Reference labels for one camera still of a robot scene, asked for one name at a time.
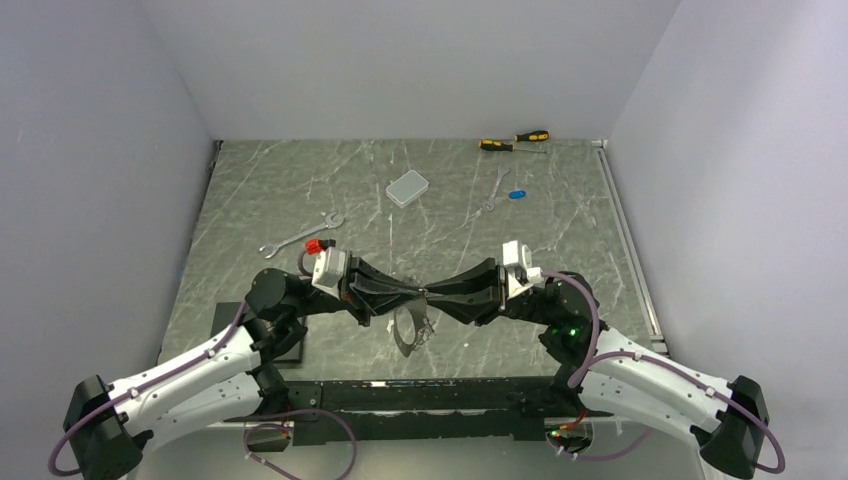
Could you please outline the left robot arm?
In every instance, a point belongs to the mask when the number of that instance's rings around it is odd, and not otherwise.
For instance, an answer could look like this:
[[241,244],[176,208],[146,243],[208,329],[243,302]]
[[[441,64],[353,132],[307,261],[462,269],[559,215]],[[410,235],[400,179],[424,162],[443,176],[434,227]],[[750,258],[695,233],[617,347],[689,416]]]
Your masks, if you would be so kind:
[[318,253],[309,276],[265,269],[230,323],[206,342],[129,377],[81,381],[48,469],[57,477],[120,479],[146,450],[209,424],[254,413],[275,419],[288,394],[273,362],[305,337],[300,318],[346,311],[366,326],[427,292],[336,248]]

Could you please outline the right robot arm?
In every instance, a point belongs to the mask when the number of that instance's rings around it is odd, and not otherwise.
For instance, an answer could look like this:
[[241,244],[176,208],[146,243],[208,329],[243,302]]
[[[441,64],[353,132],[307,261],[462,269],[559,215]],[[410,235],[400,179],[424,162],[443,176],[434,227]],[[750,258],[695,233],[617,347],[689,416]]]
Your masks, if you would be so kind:
[[465,324],[499,316],[544,326],[539,340],[560,365],[551,388],[557,411],[610,413],[664,432],[696,449],[714,469],[738,479],[781,473],[759,461],[774,443],[758,382],[733,380],[681,365],[605,324],[588,284],[573,272],[504,267],[476,269],[422,287],[429,305]]

